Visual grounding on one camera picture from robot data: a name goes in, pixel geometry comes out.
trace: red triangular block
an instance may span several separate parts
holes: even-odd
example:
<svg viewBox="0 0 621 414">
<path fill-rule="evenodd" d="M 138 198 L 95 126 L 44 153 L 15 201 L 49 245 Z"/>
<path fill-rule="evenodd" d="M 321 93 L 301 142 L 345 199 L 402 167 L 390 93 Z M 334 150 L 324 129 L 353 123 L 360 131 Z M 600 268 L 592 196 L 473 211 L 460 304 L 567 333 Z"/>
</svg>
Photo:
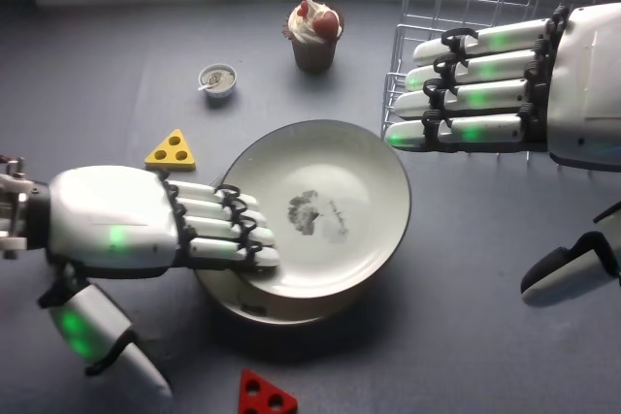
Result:
<svg viewBox="0 0 621 414">
<path fill-rule="evenodd" d="M 252 370 L 242 370 L 239 414 L 294 414 L 298 401 Z"/>
</svg>

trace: table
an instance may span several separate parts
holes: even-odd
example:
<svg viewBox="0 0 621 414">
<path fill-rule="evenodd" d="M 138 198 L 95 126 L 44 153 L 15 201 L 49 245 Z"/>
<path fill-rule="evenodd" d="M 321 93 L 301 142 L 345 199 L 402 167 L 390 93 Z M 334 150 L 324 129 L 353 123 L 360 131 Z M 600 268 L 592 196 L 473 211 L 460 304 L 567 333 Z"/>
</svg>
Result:
<svg viewBox="0 0 621 414">
<path fill-rule="evenodd" d="M 30 177 L 141 167 L 181 128 L 210 182 L 244 148 L 291 122 L 334 118 L 379 130 L 399 7 L 343 4 L 333 69 L 300 73 L 280 25 L 291 6 L 237 5 L 0 15 L 0 152 Z M 225 106 L 198 72 L 239 74 Z M 97 280 L 170 377 L 179 413 L 237 412 L 241 370 L 293 394 L 301 414 L 616 412 L 621 302 L 615 283 L 551 307 L 520 301 L 524 272 L 570 245 L 621 197 L 619 175 L 557 170 L 536 154 L 400 154 L 409 229 L 361 302 L 325 322 L 271 329 L 222 312 L 191 271 Z M 37 298 L 43 253 L 0 263 L 0 411 L 136 413 L 86 379 Z"/>
</svg>

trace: yellow triangular block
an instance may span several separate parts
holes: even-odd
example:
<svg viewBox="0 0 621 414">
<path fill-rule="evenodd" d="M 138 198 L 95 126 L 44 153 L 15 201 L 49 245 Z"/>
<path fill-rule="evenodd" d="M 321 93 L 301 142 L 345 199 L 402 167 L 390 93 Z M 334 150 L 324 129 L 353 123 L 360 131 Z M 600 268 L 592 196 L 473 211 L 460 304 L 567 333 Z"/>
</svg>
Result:
<svg viewBox="0 0 621 414">
<path fill-rule="evenodd" d="M 162 141 L 145 159 L 148 168 L 194 170 L 196 164 L 181 130 L 177 129 Z"/>
</svg>

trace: brown cupcake liner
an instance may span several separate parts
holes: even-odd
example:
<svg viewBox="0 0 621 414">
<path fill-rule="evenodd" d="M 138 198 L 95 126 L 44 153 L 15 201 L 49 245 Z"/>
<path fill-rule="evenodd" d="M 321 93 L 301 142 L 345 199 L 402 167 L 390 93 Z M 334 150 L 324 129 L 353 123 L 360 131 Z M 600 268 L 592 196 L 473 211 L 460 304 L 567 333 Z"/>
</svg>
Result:
<svg viewBox="0 0 621 414">
<path fill-rule="evenodd" d="M 344 17 L 341 11 L 331 4 L 323 3 L 323 5 L 333 10 L 339 17 L 341 34 L 335 41 L 331 41 L 329 43 L 302 43 L 298 41 L 295 35 L 289 30 L 289 16 L 291 14 L 286 17 L 285 22 L 282 25 L 282 34 L 291 42 L 296 64 L 301 70 L 304 70 L 307 73 L 322 73 L 330 68 L 334 60 L 337 42 L 345 31 Z"/>
</svg>

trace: white frosting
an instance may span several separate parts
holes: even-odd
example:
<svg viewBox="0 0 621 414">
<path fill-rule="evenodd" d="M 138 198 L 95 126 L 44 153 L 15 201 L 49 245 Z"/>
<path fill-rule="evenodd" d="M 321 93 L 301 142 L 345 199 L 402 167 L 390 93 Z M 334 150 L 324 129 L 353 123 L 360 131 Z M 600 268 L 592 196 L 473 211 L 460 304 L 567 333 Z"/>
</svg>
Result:
<svg viewBox="0 0 621 414">
<path fill-rule="evenodd" d="M 311 0 L 306 1 L 309 4 L 309 13 L 307 14 L 306 19 L 304 19 L 303 16 L 298 15 L 300 6 L 293 9 L 288 21 L 289 31 L 291 31 L 295 38 L 301 43 L 325 43 L 326 40 L 317 36 L 317 33 L 315 33 L 314 29 L 312 29 L 312 21 L 318 16 L 323 16 L 326 12 L 332 12 L 338 20 L 340 20 L 339 16 L 334 10 L 323 4 L 317 4 Z M 339 21 L 339 34 L 337 37 L 340 37 L 342 32 L 343 29 L 341 28 L 341 22 Z"/>
</svg>

